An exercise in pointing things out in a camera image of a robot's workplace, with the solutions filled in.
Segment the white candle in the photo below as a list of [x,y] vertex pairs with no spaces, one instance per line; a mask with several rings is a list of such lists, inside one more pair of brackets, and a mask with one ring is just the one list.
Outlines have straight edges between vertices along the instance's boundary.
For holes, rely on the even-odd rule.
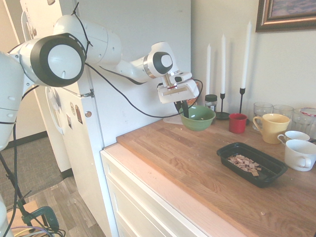
[[225,94],[225,79],[226,79],[226,38],[222,37],[222,89],[221,94]]
[[241,80],[241,88],[242,89],[246,88],[246,78],[247,78],[249,49],[250,49],[250,37],[251,37],[251,22],[249,21],[248,26],[247,26],[245,56],[243,59],[243,71],[242,71],[242,80]]
[[206,85],[205,85],[205,94],[209,94],[209,83],[211,77],[211,46],[208,45],[206,52]]

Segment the baseboard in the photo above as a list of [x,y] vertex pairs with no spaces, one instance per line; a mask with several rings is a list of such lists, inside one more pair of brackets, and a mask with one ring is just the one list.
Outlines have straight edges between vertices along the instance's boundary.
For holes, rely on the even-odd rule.
[[[31,136],[27,136],[27,137],[22,137],[20,139],[17,139],[16,140],[16,144],[18,146],[20,145],[23,145],[23,144],[26,144],[26,143],[29,143],[29,142],[33,142],[33,141],[36,141],[38,139],[41,139],[41,138],[44,138],[44,137],[47,137],[48,134],[46,131],[44,132],[40,132],[40,133],[37,133],[37,134],[34,134],[34,135],[31,135]],[[5,150],[7,149],[10,149],[10,148],[13,148],[14,147],[14,143],[13,141],[9,142],[8,145],[6,146]]]
[[66,179],[66,178],[68,178],[68,177],[72,177],[74,175],[74,173],[73,173],[73,169],[67,169],[67,170],[65,170],[65,171],[63,171],[63,172],[61,172],[61,177],[63,178],[63,179]]

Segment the red cup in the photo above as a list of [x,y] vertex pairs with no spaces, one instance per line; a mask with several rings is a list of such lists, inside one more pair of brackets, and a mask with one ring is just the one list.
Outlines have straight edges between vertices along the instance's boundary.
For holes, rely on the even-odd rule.
[[243,133],[245,132],[247,116],[243,114],[229,115],[229,132]]

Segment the cabinet drawer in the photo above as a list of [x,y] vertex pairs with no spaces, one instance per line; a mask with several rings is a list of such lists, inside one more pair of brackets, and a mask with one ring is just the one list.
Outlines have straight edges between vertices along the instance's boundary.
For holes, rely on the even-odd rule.
[[207,236],[114,157],[106,151],[101,154],[120,232],[140,237]]

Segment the clear glass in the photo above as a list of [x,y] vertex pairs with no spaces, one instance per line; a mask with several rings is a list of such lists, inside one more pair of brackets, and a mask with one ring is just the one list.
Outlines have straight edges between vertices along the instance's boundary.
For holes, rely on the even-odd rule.
[[314,120],[315,117],[302,114],[301,109],[294,109],[291,130],[309,134]]
[[292,118],[294,108],[288,105],[274,105],[272,113],[287,116],[289,119]]
[[[253,104],[253,116],[262,117],[265,114],[271,114],[273,105],[267,102],[256,102]],[[256,122],[260,128],[262,128],[262,123],[259,119],[256,119]]]

